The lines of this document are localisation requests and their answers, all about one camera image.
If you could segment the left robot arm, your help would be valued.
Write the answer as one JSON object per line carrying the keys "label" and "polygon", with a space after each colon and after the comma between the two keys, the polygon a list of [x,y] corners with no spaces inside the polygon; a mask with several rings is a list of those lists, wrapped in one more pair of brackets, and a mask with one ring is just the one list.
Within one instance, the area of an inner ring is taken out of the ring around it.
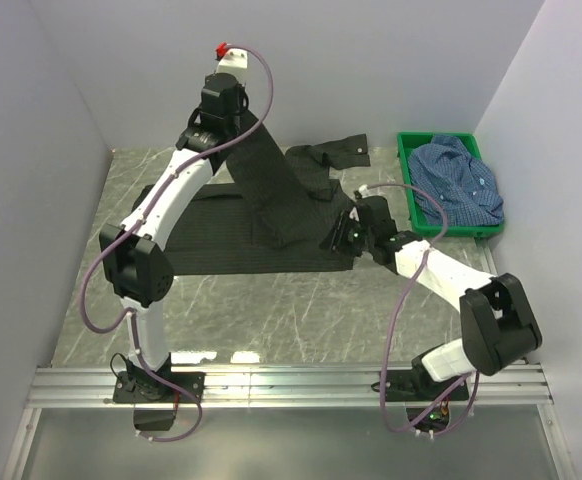
{"label": "left robot arm", "polygon": [[167,240],[195,194],[228,156],[227,149],[243,131],[241,117],[249,106],[242,74],[216,72],[205,78],[201,100],[176,142],[171,159],[139,206],[118,226],[100,231],[106,279],[120,298],[130,338],[131,363],[145,369],[137,390],[150,402],[166,399],[171,375],[161,370],[170,358],[163,321],[163,299],[174,267],[166,257]]}

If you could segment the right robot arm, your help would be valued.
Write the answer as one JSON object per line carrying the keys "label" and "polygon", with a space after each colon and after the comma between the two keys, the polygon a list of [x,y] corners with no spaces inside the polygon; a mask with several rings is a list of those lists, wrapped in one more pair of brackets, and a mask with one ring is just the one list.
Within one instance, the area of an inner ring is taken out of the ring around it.
{"label": "right robot arm", "polygon": [[492,376],[537,350],[543,337],[521,281],[473,269],[435,249],[420,235],[400,231],[380,196],[341,212],[320,248],[348,257],[369,253],[398,276],[413,279],[460,314],[461,337],[412,361],[415,394],[431,400],[447,380],[478,372]]}

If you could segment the black pinstripe long sleeve shirt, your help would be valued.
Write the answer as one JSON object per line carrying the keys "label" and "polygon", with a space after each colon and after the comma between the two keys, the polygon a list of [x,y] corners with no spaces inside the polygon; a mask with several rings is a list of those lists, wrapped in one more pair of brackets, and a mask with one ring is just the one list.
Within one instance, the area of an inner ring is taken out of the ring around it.
{"label": "black pinstripe long sleeve shirt", "polygon": [[259,126],[226,159],[231,182],[194,196],[165,256],[178,276],[350,270],[352,258],[320,247],[352,207],[330,174],[369,164],[364,134],[283,150]]}

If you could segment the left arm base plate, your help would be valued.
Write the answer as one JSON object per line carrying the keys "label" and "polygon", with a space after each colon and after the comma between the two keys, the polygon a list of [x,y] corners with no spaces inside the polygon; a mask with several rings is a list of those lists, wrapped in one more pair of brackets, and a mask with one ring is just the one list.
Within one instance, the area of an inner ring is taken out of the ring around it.
{"label": "left arm base plate", "polygon": [[112,403],[133,407],[133,424],[142,432],[166,432],[176,420],[183,405],[194,405],[202,399],[205,374],[202,372],[155,373],[170,383],[165,385],[142,369],[120,372],[114,387]]}

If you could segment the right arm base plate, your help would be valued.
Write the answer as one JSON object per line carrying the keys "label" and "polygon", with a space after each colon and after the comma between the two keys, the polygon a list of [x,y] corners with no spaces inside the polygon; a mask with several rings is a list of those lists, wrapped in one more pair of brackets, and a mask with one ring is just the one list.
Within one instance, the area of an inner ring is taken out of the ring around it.
{"label": "right arm base plate", "polygon": [[[375,382],[371,390],[380,395],[381,418],[385,427],[393,432],[411,431],[416,436],[426,434],[431,440],[457,428],[471,413],[478,393],[480,376],[471,381],[472,390],[468,390],[469,375],[452,377],[443,382],[424,380],[415,369],[388,370],[385,382]],[[467,400],[465,409],[457,420],[452,421],[451,401]],[[387,405],[389,403],[425,402],[423,408],[407,408],[407,423],[398,427],[390,420]]]}

